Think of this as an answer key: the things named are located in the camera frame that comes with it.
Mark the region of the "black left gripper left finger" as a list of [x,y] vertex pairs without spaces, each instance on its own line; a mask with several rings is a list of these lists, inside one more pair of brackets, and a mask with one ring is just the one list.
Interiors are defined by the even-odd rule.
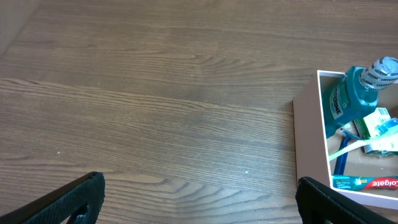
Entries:
[[96,223],[105,198],[101,172],[86,175],[1,216],[1,223]]

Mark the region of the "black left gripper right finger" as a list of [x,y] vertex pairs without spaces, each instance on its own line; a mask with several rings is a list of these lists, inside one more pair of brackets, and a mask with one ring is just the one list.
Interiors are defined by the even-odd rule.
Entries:
[[304,224],[395,224],[311,177],[298,180],[295,199]]

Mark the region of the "toothpaste tube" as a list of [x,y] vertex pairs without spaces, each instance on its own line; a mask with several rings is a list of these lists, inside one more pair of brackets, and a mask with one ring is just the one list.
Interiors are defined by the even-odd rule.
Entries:
[[397,190],[397,176],[390,177],[358,177],[333,175],[333,186],[337,189],[361,191],[368,189]]

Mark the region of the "blue disposable razor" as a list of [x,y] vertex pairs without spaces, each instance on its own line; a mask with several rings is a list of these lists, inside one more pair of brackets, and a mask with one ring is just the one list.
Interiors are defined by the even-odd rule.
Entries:
[[[345,130],[343,128],[340,129],[340,132],[345,135],[343,140],[341,141],[339,150],[342,150],[344,147],[348,145],[351,140],[361,140],[361,137],[353,134],[352,132]],[[336,164],[333,174],[334,175],[344,175],[346,161],[347,161],[348,153],[344,153],[336,158]]]

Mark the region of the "green white soap packet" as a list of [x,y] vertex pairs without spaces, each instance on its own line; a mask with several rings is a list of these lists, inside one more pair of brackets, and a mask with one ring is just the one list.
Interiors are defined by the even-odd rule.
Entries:
[[[376,110],[361,119],[354,120],[354,124],[362,139],[372,139],[380,135],[377,127],[389,121],[391,116],[386,108],[376,108]],[[397,155],[397,137],[390,141],[378,141],[363,147],[366,154],[378,156]]]

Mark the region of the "blue mouthwash bottle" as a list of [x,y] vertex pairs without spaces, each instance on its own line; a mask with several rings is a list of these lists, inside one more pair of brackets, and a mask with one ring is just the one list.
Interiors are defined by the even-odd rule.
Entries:
[[397,80],[397,59],[381,57],[370,66],[351,67],[339,82],[322,94],[327,138],[345,124],[376,110],[379,92]]

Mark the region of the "white cardboard box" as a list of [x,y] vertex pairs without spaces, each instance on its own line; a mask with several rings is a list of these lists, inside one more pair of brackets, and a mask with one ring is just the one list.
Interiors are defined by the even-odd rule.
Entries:
[[[344,196],[375,207],[397,210],[397,190],[342,190],[333,187],[332,174],[335,161],[329,162],[329,154],[339,149],[343,135],[326,139],[323,123],[322,90],[338,83],[341,72],[318,70],[308,85],[293,100],[295,153],[297,178],[309,176],[331,187]],[[379,104],[397,118],[397,81],[379,93]],[[379,157],[367,155],[361,148],[348,153],[345,175],[359,177],[387,177],[397,175],[397,156]]]

